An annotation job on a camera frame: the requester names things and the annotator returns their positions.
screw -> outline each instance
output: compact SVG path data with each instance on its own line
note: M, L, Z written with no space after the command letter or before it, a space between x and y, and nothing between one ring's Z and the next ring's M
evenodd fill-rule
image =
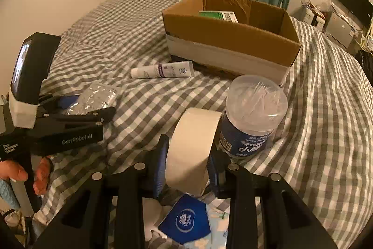
M281 180L281 175L279 175L278 173L272 173L271 174L271 180L273 180L275 182L279 182Z
M136 163L135 164L135 169L136 170L142 170L142 169L144 169L146 166L145 166L145 164L144 163Z
M98 181L100 179L102 179L102 173L101 172L95 172L94 174L92 174L92 180Z
M237 171L238 168L239 168L239 166L237 164L235 164L235 163L230 163L228 165L228 169L231 170L231 171Z

beige tape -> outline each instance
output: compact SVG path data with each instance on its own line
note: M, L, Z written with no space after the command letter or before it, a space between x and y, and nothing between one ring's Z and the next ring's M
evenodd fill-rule
M221 112L189 108L172 135L166 160L166 183L201 196L208 182L207 160Z

checkered bedsheet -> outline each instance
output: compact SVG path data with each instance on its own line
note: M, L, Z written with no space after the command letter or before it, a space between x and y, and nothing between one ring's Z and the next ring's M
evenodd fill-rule
M160 134L171 136L185 109L224 109L228 80L200 72L176 79L129 75L133 67L170 61L161 10L177 1L108 0L62 34L43 93L78 94L99 80L122 87L123 94L102 145L54 155L41 209L48 220L93 172L122 172L140 161ZM302 48L284 85L289 109L271 147L246 168L279 172L345 249L373 212L373 89L352 56L316 28L293 23ZM204 200L229 207L229 200L212 194ZM259 232L262 241L261 223ZM153 233L150 248L169 246L178 245Z

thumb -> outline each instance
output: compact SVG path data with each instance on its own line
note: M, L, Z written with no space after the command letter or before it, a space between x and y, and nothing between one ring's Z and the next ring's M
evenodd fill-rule
M0 162L0 178L12 178L16 181L26 181L28 179L28 174L20 164L15 161L6 160Z

tube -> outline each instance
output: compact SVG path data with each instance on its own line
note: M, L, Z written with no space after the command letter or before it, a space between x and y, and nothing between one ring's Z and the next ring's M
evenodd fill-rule
M131 69L132 78L158 77L193 77L194 69L191 61L143 66Z

